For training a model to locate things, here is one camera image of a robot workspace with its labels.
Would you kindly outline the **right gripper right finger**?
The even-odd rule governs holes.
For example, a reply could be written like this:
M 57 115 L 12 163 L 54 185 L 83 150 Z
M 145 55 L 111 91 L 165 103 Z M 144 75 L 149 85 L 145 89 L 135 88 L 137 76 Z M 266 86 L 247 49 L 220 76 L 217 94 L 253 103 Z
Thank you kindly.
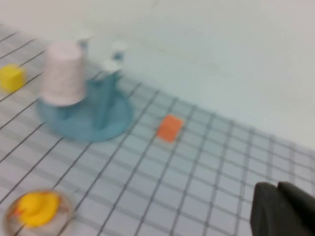
M 294 184 L 281 181 L 278 190 L 285 196 L 293 207 L 295 214 L 300 218 L 301 224 L 315 235 L 315 198 Z

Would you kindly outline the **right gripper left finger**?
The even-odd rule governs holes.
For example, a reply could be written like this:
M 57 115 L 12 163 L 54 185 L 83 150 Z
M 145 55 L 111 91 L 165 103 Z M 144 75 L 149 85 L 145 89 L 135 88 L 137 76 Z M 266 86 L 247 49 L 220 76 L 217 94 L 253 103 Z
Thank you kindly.
M 288 236 L 290 208 L 276 186 L 256 184 L 252 202 L 250 224 L 254 236 Z

